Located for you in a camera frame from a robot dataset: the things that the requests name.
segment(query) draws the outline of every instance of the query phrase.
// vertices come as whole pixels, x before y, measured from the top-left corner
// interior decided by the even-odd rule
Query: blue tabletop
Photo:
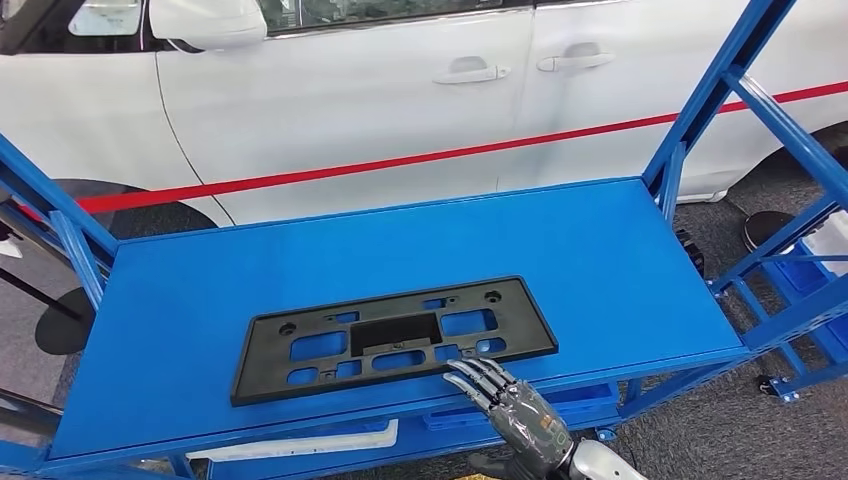
[[[518,377],[682,368],[741,348],[637,179],[153,237],[119,248],[50,457],[465,405],[438,376],[237,408],[229,394],[258,314],[510,275],[560,344],[511,362]]]

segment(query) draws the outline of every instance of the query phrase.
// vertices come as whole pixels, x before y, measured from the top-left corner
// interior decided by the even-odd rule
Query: side mirror
[[[268,33],[256,0],[150,0],[153,36],[201,50],[261,42]]]

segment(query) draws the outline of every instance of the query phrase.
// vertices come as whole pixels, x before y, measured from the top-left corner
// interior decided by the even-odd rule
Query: robot finger
[[[472,367],[471,365],[465,363],[462,360],[448,360],[448,365],[460,372],[464,373],[466,377],[471,379],[477,387],[483,390],[490,400],[493,402],[498,401],[498,387],[494,386],[492,382],[486,379],[482,373],[478,372],[477,369]]]
[[[459,387],[459,389],[465,392],[465,395],[467,395],[468,398],[470,398],[471,401],[486,414],[486,416],[489,415],[489,410],[492,409],[492,402],[490,402],[485,395],[453,373],[445,373],[442,375],[442,378]]]
[[[508,384],[512,385],[515,383],[515,377],[513,377],[511,373],[507,372],[498,362],[486,357],[479,357],[478,360],[492,367],[493,370],[506,379]]]
[[[498,373],[497,370],[495,370],[489,365],[486,365],[480,360],[476,358],[466,358],[465,363],[476,367],[477,370],[483,373],[483,375],[485,375],[486,378],[489,379],[489,381],[491,381],[495,384],[496,387],[498,387],[498,392],[503,392],[504,388],[509,385],[509,382],[507,382],[506,378],[501,376],[501,374]]]

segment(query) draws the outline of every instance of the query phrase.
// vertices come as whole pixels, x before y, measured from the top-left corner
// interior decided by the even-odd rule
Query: caster wheel
[[[692,261],[692,265],[695,266],[695,270],[698,270],[698,273],[701,274],[701,278],[704,278],[704,265],[706,264],[706,260],[704,259],[704,253],[692,240],[692,235],[682,228],[674,232],[674,234],[677,236],[677,241],[679,241],[680,245],[683,246],[683,249],[686,250],[686,254],[689,255],[689,260]]]
[[[775,379],[774,377],[769,377],[768,375],[759,375],[756,379],[757,389],[760,393],[764,395],[770,395],[772,397],[776,397],[777,390],[774,389]]]

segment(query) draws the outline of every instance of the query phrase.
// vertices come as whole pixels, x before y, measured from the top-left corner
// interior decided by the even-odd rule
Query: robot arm
[[[487,358],[449,360],[443,378],[459,387],[515,449],[509,458],[469,458],[481,473],[508,480],[647,480],[615,452],[594,440],[575,444],[565,422],[523,380]]]

